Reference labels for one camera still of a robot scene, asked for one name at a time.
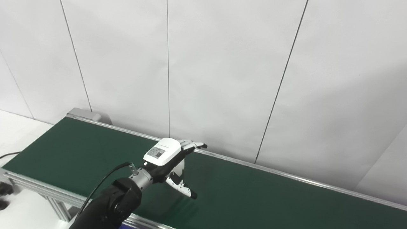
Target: black cable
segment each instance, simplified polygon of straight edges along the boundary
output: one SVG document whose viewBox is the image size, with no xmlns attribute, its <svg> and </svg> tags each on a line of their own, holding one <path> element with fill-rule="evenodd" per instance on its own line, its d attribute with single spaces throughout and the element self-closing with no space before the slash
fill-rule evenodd
<svg viewBox="0 0 407 229">
<path fill-rule="evenodd" d="M 18 153 L 21 153 L 21 151 L 14 152 L 14 153 L 9 153 L 9 154 L 4 154 L 3 156 L 0 156 L 0 159 L 2 159 L 5 156 L 8 156 L 8 155 L 13 155 L 13 154 L 18 154 Z"/>
<path fill-rule="evenodd" d="M 96 189 L 98 189 L 99 186 L 103 183 L 103 181 L 105 181 L 106 178 L 107 178 L 108 176 L 110 176 L 114 171 L 116 171 L 116 170 L 118 170 L 118 169 L 120 169 L 120 168 L 129 166 L 129 165 L 131 165 L 130 162 L 125 162 L 125 163 L 123 163 L 123 164 L 120 164 L 120 165 L 116 166 L 114 169 L 112 169 L 108 174 L 106 174 L 105 177 L 103 177 L 103 179 L 102 179 L 102 180 L 99 182 L 99 184 L 93 189 L 93 191 L 90 193 L 90 195 L 88 196 L 88 198 L 87 198 L 87 199 L 85 200 L 85 202 L 83 203 L 81 209 L 79 210 L 79 212 L 78 212 L 78 214 L 77 214 L 76 219 L 77 219 L 78 216 L 83 212 L 83 210 L 85 209 L 86 205 L 88 204 L 90 198 L 91 198 L 92 195 L 95 193 Z"/>
</svg>

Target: label sticker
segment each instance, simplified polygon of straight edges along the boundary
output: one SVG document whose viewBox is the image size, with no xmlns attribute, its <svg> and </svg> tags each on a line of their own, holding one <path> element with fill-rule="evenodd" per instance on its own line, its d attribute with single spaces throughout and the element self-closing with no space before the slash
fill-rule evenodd
<svg viewBox="0 0 407 229">
<path fill-rule="evenodd" d="M 165 153 L 165 150 L 153 147 L 147 152 L 147 155 L 158 159 L 163 153 Z"/>
</svg>

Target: green conveyor belt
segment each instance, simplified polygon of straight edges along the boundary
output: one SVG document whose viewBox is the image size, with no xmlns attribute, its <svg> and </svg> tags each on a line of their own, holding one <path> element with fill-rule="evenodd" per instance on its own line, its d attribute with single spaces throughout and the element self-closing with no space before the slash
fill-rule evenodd
<svg viewBox="0 0 407 229">
<path fill-rule="evenodd" d="M 66 117 L 3 168 L 88 196 L 113 167 L 140 164 L 155 143 Z M 100 190 L 129 175 L 117 171 Z M 156 184 L 134 213 L 177 229 L 407 228 L 407 211 L 203 154 L 188 155 L 184 178 L 197 200 Z"/>
</svg>

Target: robotic arm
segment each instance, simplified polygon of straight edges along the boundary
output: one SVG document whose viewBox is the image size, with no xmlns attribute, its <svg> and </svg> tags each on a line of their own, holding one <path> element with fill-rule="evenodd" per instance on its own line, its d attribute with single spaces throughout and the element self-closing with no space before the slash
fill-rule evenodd
<svg viewBox="0 0 407 229">
<path fill-rule="evenodd" d="M 197 198 L 179 177 L 184 168 L 184 158 L 195 148 L 206 148 L 204 143 L 191 140 L 161 139 L 143 157 L 143 164 L 136 169 L 129 165 L 132 175 L 119 178 L 104 189 L 80 213 L 70 229 L 117 229 L 140 205 L 142 192 L 151 184 L 167 182 L 182 194 Z"/>
</svg>

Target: conveyor leg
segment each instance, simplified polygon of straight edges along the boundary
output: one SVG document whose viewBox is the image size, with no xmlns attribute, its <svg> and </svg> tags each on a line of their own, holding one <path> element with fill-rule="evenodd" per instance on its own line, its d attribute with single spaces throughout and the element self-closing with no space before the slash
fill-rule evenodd
<svg viewBox="0 0 407 229">
<path fill-rule="evenodd" d="M 54 209 L 55 213 L 57 214 L 60 220 L 69 222 L 72 219 L 71 214 L 69 214 L 63 202 L 55 200 L 54 198 L 51 198 L 49 196 L 46 196 L 45 198 L 51 204 L 52 208 Z"/>
</svg>

